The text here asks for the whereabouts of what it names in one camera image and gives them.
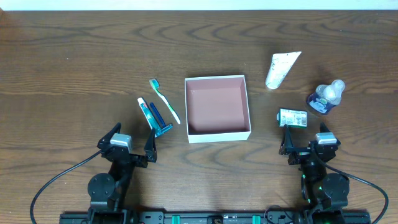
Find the blue disposable razor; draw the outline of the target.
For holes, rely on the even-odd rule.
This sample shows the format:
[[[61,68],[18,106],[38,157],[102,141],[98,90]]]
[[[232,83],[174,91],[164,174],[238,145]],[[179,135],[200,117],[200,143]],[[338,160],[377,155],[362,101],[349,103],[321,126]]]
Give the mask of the blue disposable razor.
[[[152,127],[155,129],[155,136],[159,137],[173,128],[172,124],[166,124],[163,117],[153,102],[150,103],[151,113],[153,114]]]

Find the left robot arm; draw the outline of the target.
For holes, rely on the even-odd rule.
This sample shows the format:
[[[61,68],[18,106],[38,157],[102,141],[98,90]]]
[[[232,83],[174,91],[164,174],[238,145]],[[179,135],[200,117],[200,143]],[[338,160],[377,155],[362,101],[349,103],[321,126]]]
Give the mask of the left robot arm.
[[[102,158],[111,162],[107,173],[100,173],[88,183],[91,198],[88,217],[82,223],[137,223],[136,213],[123,208],[126,193],[136,167],[146,168],[157,161],[155,130],[150,131],[144,155],[133,154],[132,137],[121,134],[121,123],[105,134],[97,144]]]

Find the white Pantene tube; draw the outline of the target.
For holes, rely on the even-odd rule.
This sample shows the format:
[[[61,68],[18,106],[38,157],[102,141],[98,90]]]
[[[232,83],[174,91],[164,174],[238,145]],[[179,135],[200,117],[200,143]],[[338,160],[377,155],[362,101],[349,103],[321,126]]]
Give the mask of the white Pantene tube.
[[[284,78],[300,56],[301,52],[279,53],[272,56],[269,72],[266,77],[266,87],[275,90],[280,87]]]

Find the blue soap pump bottle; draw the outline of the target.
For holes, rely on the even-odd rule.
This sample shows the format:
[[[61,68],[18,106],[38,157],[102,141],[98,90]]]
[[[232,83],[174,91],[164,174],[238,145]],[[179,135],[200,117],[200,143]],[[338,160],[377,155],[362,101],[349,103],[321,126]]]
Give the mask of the blue soap pump bottle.
[[[343,80],[334,80],[330,85],[319,85],[315,92],[308,96],[307,104],[320,114],[326,115],[340,104],[344,89]]]

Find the small teal toothpaste tube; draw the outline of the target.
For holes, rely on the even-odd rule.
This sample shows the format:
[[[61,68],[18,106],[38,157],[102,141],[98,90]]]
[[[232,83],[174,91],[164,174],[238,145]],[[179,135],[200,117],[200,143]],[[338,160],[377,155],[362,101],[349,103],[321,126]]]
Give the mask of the small teal toothpaste tube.
[[[157,137],[161,136],[162,135],[161,127],[159,126],[157,120],[155,119],[155,117],[154,117],[152,111],[150,110],[148,104],[146,103],[146,101],[142,97],[138,98],[137,101],[138,101],[138,104],[139,104],[142,112],[144,113],[144,116],[145,116],[150,128],[155,130],[155,137],[157,138]]]

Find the green white soap bar package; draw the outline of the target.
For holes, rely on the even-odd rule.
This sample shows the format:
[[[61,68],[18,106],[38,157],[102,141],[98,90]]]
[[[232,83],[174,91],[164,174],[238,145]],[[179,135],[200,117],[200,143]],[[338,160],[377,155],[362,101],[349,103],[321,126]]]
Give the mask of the green white soap bar package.
[[[281,108],[277,114],[277,120],[280,127],[287,125],[293,128],[306,128],[307,112]]]

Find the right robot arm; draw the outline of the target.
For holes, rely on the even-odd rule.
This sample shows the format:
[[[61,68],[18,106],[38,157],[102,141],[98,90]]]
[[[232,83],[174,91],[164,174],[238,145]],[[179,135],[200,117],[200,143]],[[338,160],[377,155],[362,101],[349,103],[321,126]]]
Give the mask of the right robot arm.
[[[348,205],[349,180],[337,172],[326,171],[326,163],[336,156],[340,141],[320,124],[320,132],[307,146],[293,144],[288,125],[279,154],[288,156],[288,164],[298,165],[302,173],[302,197],[308,206],[294,214],[294,223],[346,223],[343,207]]]

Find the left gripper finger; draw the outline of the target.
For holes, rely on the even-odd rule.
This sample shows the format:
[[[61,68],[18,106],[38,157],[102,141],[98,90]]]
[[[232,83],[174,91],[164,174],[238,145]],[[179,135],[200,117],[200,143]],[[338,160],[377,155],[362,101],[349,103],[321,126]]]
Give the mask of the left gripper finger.
[[[157,149],[155,146],[155,129],[151,129],[149,138],[144,146],[145,157],[148,162],[157,162]]]
[[[119,134],[121,130],[121,123],[117,123],[112,130],[110,130],[107,134],[105,134],[97,144],[98,149],[107,149],[111,145],[111,138],[115,134]]]

